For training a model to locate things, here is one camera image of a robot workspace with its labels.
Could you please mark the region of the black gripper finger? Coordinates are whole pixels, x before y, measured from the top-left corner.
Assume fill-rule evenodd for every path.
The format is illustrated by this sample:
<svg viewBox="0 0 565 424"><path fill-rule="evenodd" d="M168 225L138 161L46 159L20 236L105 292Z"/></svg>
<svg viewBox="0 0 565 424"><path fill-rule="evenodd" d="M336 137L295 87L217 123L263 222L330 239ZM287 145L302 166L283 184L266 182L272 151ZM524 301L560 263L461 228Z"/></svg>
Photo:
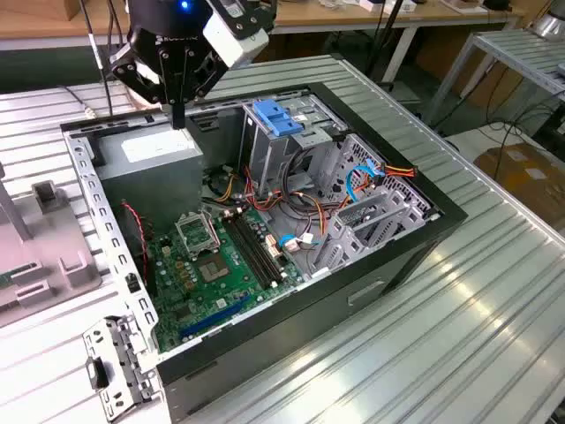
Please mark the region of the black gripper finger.
<svg viewBox="0 0 565 424"><path fill-rule="evenodd" d="M168 90L167 84L157 75L156 82L148 78L140 69L143 64L134 53L129 43L126 43L109 59L110 70L122 83L131 89L144 101L160 105L173 129L179 128L179 103L177 98Z"/></svg>
<svg viewBox="0 0 565 424"><path fill-rule="evenodd" d="M227 65L213 49L185 48L175 103L175 128L185 127L185 106L204 98L227 71Z"/></svg>

